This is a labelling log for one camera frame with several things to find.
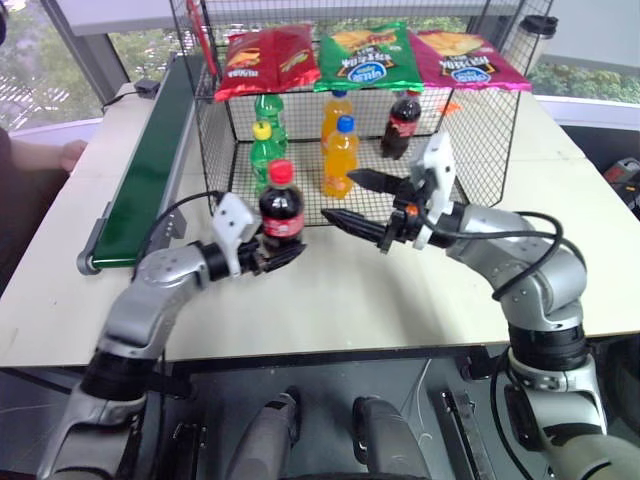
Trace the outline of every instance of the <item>wire mesh basket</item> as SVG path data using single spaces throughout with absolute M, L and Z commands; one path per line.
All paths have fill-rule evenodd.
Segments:
M 256 96 L 212 100 L 225 64 L 229 36 L 292 23 L 313 24 L 314 49 L 322 35 L 404 21 L 415 30 L 441 29 L 477 33 L 510 59 L 528 65 L 536 40 L 515 42 L 517 26 L 526 15 L 548 15 L 552 0 L 171 0 L 183 55 L 202 54 L 210 45 L 217 74 L 205 66 L 190 71 L 205 184 L 228 190 L 257 205 L 249 151 L 256 120 Z M 201 19 L 194 29 L 193 12 Z M 299 87 L 280 94 L 282 120 L 289 137 L 286 157 L 296 165 L 296 185 L 305 198 L 305 224 L 324 225 L 320 209 L 348 208 L 384 222 L 392 198 L 354 186 L 343 200 L 322 193 L 323 158 L 320 133 L 324 105 L 330 94 Z M 408 174 L 407 159 L 416 146 L 439 129 L 450 135 L 457 179 L 453 199 L 491 206 L 502 198 L 520 95 L 497 89 L 480 91 L 426 88 L 420 95 L 422 115 L 409 148 L 398 160 L 384 159 L 380 140 L 395 101 L 381 89 L 350 91 L 357 134 L 358 166 L 397 176 Z

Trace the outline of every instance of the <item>red bottle label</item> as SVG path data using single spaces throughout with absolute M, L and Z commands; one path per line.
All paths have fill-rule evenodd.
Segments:
M 300 214 L 293 218 L 285 220 L 277 220 L 275 218 L 262 217 L 264 233 L 270 237 L 293 237 L 300 233 L 304 227 L 304 214 Z
M 414 133 L 416 133 L 416 129 L 418 128 L 418 122 L 403 122 L 402 120 L 398 120 L 397 118 L 390 118 L 391 125 L 398 131 L 398 135 L 401 137 L 410 137 Z

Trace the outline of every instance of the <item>red chip bag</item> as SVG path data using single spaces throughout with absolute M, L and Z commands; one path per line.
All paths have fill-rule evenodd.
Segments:
M 287 25 L 229 38 L 227 65 L 214 98 L 279 93 L 315 82 L 310 25 Z
M 311 47 L 311 25 L 287 25 L 272 31 L 273 44 L 277 46 L 280 92 L 320 78 Z
M 426 87 L 531 91 L 531 84 L 479 35 L 432 30 L 409 33 Z

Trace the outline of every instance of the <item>yellow bottle cap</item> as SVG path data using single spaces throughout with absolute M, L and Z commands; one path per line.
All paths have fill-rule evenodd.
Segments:
M 269 122 L 254 123 L 253 136 L 256 137 L 256 140 L 268 140 L 271 138 L 271 124 Z

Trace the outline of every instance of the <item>window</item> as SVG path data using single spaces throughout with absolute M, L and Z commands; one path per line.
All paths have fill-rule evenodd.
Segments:
M 529 74 L 533 93 L 640 104 L 640 77 L 540 63 Z
M 141 78 L 162 80 L 171 52 L 180 50 L 174 30 L 144 30 L 109 35 L 132 82 Z
M 33 128 L 101 116 L 89 83 L 37 0 L 8 1 L 0 47 L 0 126 Z

